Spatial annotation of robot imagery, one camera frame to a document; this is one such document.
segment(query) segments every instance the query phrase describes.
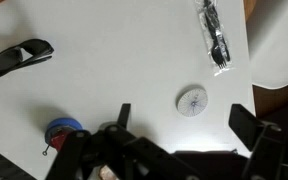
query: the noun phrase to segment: wooden floor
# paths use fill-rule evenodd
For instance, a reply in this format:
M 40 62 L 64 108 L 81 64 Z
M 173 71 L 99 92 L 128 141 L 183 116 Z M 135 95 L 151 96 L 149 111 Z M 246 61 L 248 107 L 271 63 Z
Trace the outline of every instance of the wooden floor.
M 245 18 L 251 16 L 256 0 L 244 0 Z M 268 90 L 253 86 L 255 109 L 258 117 L 264 117 L 288 104 L 288 86 L 279 90 Z

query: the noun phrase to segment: sunglasses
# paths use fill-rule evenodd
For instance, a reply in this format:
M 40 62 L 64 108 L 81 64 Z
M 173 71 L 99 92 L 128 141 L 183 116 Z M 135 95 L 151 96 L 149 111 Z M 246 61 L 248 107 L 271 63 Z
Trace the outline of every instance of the sunglasses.
M 24 49 L 32 57 L 24 60 L 21 49 Z M 27 40 L 19 45 L 10 47 L 0 53 L 0 77 L 23 67 L 38 64 L 48 59 L 54 52 L 52 46 L 40 39 Z

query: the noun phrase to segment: blue object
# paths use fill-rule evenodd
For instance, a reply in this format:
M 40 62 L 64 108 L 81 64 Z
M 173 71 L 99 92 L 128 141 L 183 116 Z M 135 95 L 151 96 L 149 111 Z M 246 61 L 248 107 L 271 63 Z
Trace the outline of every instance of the blue object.
M 82 125 L 72 118 L 58 118 L 50 122 L 47 126 L 47 130 L 57 126 L 69 126 L 75 130 L 83 130 Z
M 58 129 L 62 129 L 64 131 L 78 131 L 83 130 L 82 125 L 72 118 L 58 118 L 50 122 L 47 126 L 45 132 L 45 142 L 46 144 L 50 144 L 52 136 L 58 132 Z

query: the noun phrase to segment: plastic bag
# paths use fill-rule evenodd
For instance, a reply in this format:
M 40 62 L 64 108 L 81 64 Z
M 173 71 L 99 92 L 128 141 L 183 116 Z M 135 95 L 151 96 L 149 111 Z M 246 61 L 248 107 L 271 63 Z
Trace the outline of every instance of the plastic bag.
M 216 10 L 216 0 L 195 0 L 214 76 L 233 69 L 227 41 Z

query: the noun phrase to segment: white table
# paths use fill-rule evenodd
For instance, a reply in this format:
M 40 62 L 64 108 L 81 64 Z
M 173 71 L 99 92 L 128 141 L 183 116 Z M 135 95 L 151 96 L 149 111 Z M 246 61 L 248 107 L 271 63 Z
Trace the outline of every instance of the white table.
M 44 132 L 73 117 L 95 133 L 132 103 L 131 130 L 169 152 L 246 148 L 228 127 L 232 103 L 254 112 L 243 4 L 220 1 L 236 69 L 214 77 L 193 0 L 8 0 L 0 4 L 0 51 L 30 38 L 49 41 L 52 60 L 0 78 L 0 153 L 38 179 L 56 155 Z M 206 110 L 180 115 L 183 89 L 207 91 Z

